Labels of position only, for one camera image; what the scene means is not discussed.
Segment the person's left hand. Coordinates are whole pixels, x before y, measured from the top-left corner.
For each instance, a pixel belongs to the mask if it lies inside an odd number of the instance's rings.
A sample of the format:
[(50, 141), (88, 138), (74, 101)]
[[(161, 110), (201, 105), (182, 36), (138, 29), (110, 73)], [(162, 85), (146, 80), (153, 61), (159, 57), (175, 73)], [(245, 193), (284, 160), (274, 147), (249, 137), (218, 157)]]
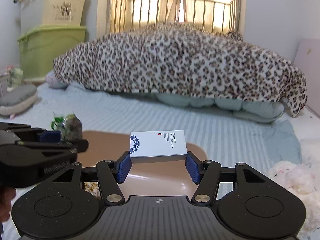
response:
[(0, 195), (0, 221), (6, 222), (10, 218), (11, 201), (16, 197), (15, 188), (1, 189)]

